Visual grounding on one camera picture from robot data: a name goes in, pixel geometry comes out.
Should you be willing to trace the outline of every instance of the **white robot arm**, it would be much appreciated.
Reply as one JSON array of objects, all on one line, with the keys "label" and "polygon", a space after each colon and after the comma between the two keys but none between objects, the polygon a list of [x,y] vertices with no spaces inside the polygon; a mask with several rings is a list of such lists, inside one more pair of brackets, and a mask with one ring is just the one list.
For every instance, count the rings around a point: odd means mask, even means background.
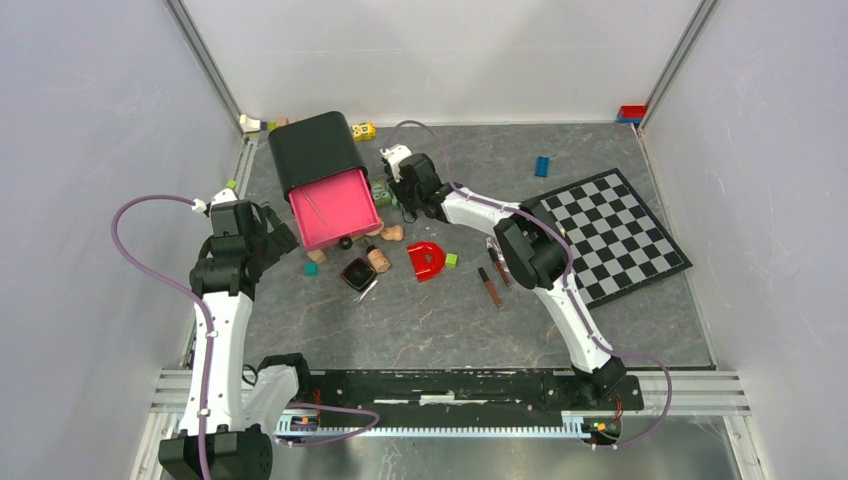
[{"label": "white robot arm", "polygon": [[[299,371],[296,361],[263,365],[243,401],[244,339],[262,273],[298,242],[270,207],[239,200],[231,189],[215,195],[208,209],[195,201],[194,210],[209,217],[213,233],[200,249],[189,283],[209,308],[213,329],[207,333],[206,317],[195,307],[195,368],[189,398],[178,437],[159,445],[159,461],[175,479],[198,478],[199,434],[205,423],[213,478],[268,478],[272,455],[268,433],[298,393]],[[214,348],[207,358],[210,341]],[[204,381],[208,387],[202,392]]]},{"label": "white robot arm", "polygon": [[[575,371],[590,380],[599,397],[618,385],[626,373],[624,365],[593,340],[612,349],[577,292],[574,272],[564,275],[567,254],[555,239],[524,218],[531,215],[557,231],[553,217],[540,202],[505,203],[442,183],[430,158],[412,154],[403,145],[381,153],[389,187],[407,212],[416,215],[421,211],[429,218],[466,225],[497,238],[516,281],[533,290],[553,318]],[[519,209],[526,215],[510,213]]]}]

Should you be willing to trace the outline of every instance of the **lego block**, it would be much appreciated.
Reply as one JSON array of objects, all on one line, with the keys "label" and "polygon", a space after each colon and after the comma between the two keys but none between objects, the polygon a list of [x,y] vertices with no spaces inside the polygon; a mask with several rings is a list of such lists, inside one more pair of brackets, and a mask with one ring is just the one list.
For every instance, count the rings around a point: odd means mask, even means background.
[{"label": "lego block", "polygon": [[311,252],[306,252],[306,256],[318,265],[321,265],[322,263],[324,263],[325,260],[327,260],[327,256],[324,255],[324,252],[322,252],[321,250],[312,250]]},{"label": "lego block", "polygon": [[268,131],[274,130],[278,127],[285,127],[289,124],[289,119],[286,117],[277,117],[275,122],[271,122],[268,124]]},{"label": "lego block", "polygon": [[615,121],[618,123],[635,123],[639,124],[645,118],[644,105],[622,105],[618,109]]},{"label": "lego block", "polygon": [[547,177],[548,176],[548,165],[550,165],[551,159],[548,157],[539,157],[536,159],[536,176],[537,177]]},{"label": "lego block", "polygon": [[303,268],[303,273],[305,273],[308,277],[318,276],[318,264],[315,262],[307,263]]},{"label": "lego block", "polygon": [[375,127],[374,124],[371,122],[364,122],[356,125],[351,125],[350,131],[353,134],[353,140],[357,142],[371,140],[372,138],[377,136],[377,127]]},{"label": "lego block", "polygon": [[392,205],[394,194],[382,178],[380,180],[371,181],[371,198],[374,199],[374,204],[378,207],[383,205]]}]

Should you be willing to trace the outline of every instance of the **green toy block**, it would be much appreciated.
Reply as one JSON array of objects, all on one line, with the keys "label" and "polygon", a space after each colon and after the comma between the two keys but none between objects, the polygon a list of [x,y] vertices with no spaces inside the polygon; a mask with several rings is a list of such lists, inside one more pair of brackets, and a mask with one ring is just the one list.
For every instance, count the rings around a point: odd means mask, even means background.
[{"label": "green toy block", "polygon": [[392,205],[393,201],[395,201],[395,196],[392,194],[386,181],[382,178],[371,181],[371,197],[374,199],[374,204],[378,207]]}]

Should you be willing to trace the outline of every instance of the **chessboard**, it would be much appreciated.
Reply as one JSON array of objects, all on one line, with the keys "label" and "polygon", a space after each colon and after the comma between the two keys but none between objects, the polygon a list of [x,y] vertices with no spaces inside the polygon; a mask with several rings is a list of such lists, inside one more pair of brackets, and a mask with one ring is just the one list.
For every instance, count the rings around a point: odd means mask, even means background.
[{"label": "chessboard", "polygon": [[565,229],[589,308],[692,266],[618,169],[537,198]]}]

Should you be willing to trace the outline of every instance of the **gray tiled floor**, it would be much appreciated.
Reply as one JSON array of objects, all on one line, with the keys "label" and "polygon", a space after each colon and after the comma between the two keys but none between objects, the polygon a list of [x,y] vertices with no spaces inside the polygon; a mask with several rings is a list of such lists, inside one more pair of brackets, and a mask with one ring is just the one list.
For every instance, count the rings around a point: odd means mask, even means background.
[{"label": "gray tiled floor", "polygon": [[[656,189],[639,144],[628,126],[615,124],[440,127],[451,151],[454,180],[477,193],[520,201],[613,167],[621,169],[664,221]],[[370,178],[382,168],[378,149],[388,133],[359,144]],[[397,140],[426,152],[446,179],[435,141],[421,129],[404,129]],[[533,175],[539,155],[551,158],[550,176]],[[247,189],[269,201],[295,229],[267,143],[260,142]],[[318,277],[306,277],[298,249],[263,276],[245,342],[245,361],[302,352],[312,368],[443,368],[463,366],[562,367],[565,343],[535,295],[495,278],[504,307],[496,309],[476,269],[493,274],[485,237],[460,226],[421,218],[401,222],[391,207],[378,212],[387,225],[402,224],[403,242],[377,243],[393,263],[362,304],[339,278],[362,247],[326,250]],[[419,284],[405,247],[431,240],[459,255],[455,270]],[[592,311],[606,338],[622,351],[654,354],[673,366],[705,366],[709,352],[695,304],[682,274],[643,288]]]}]

